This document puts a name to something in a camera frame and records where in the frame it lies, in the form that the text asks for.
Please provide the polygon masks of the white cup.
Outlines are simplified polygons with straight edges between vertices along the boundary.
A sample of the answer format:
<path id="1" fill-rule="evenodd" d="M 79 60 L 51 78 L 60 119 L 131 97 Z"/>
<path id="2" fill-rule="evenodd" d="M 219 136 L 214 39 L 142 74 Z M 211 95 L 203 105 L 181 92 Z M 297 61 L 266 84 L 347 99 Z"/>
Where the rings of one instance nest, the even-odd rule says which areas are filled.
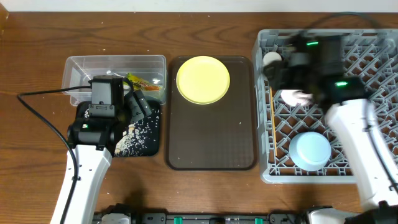
<path id="1" fill-rule="evenodd" d="M 268 52 L 262 58 L 264 67 L 270 65 L 272 62 L 280 62 L 280 61 L 282 61 L 282 57 L 277 52 Z"/>

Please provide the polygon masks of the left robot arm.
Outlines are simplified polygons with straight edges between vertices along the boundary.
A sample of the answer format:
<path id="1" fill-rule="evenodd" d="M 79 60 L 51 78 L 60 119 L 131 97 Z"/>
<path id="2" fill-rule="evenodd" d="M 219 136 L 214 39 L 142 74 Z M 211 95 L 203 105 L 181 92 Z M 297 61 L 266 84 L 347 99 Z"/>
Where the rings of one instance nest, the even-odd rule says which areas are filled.
<path id="1" fill-rule="evenodd" d="M 91 99 L 76 108 L 68 127 L 67 167 L 52 223 L 91 223 L 102 181 L 129 125 L 151 114 L 132 82 L 115 75 L 89 82 Z"/>

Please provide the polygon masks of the pink bowl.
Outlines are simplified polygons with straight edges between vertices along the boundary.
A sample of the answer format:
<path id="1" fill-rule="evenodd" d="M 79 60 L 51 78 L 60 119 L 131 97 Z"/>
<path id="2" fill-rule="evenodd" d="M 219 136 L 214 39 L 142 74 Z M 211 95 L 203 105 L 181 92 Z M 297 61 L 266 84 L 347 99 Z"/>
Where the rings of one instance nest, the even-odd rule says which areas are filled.
<path id="1" fill-rule="evenodd" d="M 289 106 L 307 106 L 312 103 L 312 94 L 304 93 L 302 90 L 282 90 L 282 100 Z"/>

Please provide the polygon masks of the green snack wrapper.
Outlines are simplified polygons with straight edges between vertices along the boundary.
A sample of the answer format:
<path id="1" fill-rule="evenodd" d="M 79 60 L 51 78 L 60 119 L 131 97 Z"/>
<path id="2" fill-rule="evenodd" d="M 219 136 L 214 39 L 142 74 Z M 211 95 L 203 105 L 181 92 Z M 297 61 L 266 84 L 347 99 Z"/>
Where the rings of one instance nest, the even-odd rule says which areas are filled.
<path id="1" fill-rule="evenodd" d="M 139 78 L 132 73 L 127 73 L 126 78 L 133 84 L 135 90 L 141 91 L 160 91 L 161 86 L 150 83 L 149 81 Z"/>

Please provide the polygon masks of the light blue bowl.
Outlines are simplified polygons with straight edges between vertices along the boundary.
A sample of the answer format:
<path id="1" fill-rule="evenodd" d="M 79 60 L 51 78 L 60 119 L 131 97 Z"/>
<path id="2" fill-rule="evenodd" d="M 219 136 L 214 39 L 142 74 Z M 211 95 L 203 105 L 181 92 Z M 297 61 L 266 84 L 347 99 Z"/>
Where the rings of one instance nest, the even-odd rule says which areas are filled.
<path id="1" fill-rule="evenodd" d="M 290 141 L 289 154 L 297 167 L 305 171 L 317 171 L 329 161 L 331 145 L 320 133 L 300 133 Z"/>

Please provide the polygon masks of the yellow plate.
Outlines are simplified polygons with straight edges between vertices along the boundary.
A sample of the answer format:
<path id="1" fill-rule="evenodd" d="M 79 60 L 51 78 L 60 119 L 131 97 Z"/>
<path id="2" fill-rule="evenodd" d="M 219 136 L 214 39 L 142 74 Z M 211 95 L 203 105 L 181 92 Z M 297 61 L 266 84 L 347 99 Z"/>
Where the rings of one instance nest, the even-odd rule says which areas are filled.
<path id="1" fill-rule="evenodd" d="M 197 56 L 180 66 L 175 81 L 179 93 L 187 101 L 208 105 L 225 96 L 231 78 L 220 60 L 210 56 Z"/>

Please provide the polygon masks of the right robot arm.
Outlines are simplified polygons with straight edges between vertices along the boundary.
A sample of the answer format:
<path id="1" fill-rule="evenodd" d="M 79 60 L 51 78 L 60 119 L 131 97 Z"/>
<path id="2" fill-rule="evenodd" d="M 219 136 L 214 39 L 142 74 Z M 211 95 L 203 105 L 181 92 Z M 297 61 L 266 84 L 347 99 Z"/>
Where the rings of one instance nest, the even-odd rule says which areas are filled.
<path id="1" fill-rule="evenodd" d="M 323 110 L 351 166 L 363 212 L 307 210 L 307 223 L 397 223 L 397 166 L 359 77 L 344 75 L 343 38 L 297 34 L 290 53 L 263 57 L 262 73 L 275 90 L 302 90 Z"/>

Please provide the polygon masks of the wooden chopstick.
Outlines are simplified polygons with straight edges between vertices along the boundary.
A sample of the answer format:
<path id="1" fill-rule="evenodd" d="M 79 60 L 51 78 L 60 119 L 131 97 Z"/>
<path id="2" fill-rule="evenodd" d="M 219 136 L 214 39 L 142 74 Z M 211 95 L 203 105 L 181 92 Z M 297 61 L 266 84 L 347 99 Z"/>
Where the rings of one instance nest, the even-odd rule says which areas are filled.
<path id="1" fill-rule="evenodd" d="M 274 154 L 277 156 L 277 141 L 275 132 L 275 115 L 274 115 L 274 100 L 273 100 L 273 89 L 269 87 L 270 105 L 271 105 L 271 121 L 272 121 L 272 136 L 274 142 Z"/>

